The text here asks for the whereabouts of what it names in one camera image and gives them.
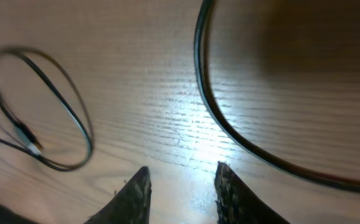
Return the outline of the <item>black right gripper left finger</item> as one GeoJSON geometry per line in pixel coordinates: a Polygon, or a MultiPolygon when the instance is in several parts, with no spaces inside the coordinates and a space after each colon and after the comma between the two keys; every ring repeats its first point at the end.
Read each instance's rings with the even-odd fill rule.
{"type": "Polygon", "coordinates": [[[143,166],[100,211],[85,223],[148,224],[150,206],[150,171],[147,166],[143,166]]]}

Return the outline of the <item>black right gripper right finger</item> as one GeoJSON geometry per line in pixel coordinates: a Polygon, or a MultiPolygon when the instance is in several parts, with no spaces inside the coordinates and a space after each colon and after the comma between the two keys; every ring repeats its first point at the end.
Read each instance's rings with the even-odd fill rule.
{"type": "Polygon", "coordinates": [[[289,224],[224,162],[217,165],[214,186],[218,224],[289,224]]]}

